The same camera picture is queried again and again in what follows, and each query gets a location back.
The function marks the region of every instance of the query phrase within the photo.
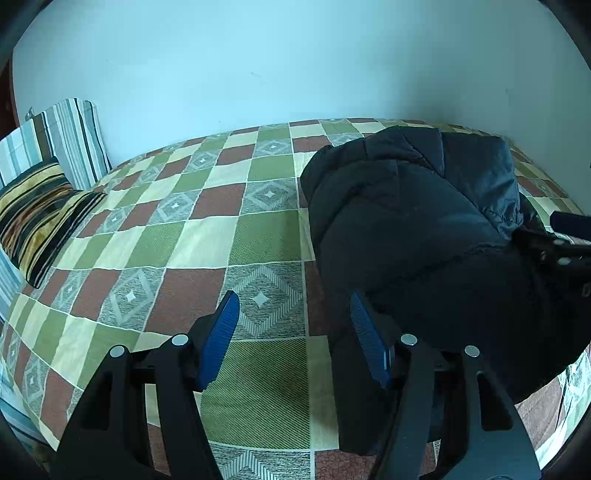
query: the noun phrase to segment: black jacket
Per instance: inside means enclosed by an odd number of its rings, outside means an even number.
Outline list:
[[[357,341],[353,290],[435,348],[476,345],[515,403],[588,343],[588,328],[581,336],[511,242],[524,217],[501,138],[391,127],[324,147],[301,186],[330,316],[341,449],[375,451],[392,400]]]

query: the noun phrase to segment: metal pin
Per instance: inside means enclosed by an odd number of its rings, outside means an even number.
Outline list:
[[[468,345],[466,348],[464,348],[464,351],[466,352],[467,356],[472,356],[474,358],[480,355],[480,350],[474,345]]]
[[[112,356],[113,358],[120,357],[124,353],[125,353],[125,348],[123,348],[121,345],[116,345],[109,351],[109,355]]]
[[[178,335],[173,336],[173,345],[181,346],[184,345],[189,341],[189,337],[186,336],[184,333],[179,333]]]
[[[415,337],[412,333],[405,333],[400,337],[400,341],[405,345],[411,346],[416,345],[418,342],[417,337]]]

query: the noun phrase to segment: brown and yellow striped pillow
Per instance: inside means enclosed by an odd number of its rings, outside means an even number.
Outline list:
[[[55,157],[2,189],[0,244],[32,287],[39,287],[66,240],[104,197],[74,190]]]

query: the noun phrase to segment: wall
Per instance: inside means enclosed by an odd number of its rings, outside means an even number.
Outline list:
[[[114,163],[306,118],[465,124],[514,137],[591,212],[591,73],[537,0],[54,0],[14,51],[14,83],[21,119],[94,102]]]

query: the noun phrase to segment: bed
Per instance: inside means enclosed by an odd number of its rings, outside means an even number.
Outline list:
[[[169,145],[100,179],[94,189],[106,199],[41,287],[16,296],[0,338],[9,380],[49,444],[57,448],[112,345],[158,346],[234,290],[238,327],[217,381],[196,394],[223,477],[366,478],[374,458],[338,450],[323,293],[298,178],[322,146],[393,125],[487,135],[411,120],[292,122]],[[580,213],[509,144],[519,188],[546,225],[552,211]],[[590,403],[589,354],[518,405],[541,465]],[[155,389],[146,400],[154,462],[166,472]],[[423,472],[438,452],[437,442],[426,446]]]

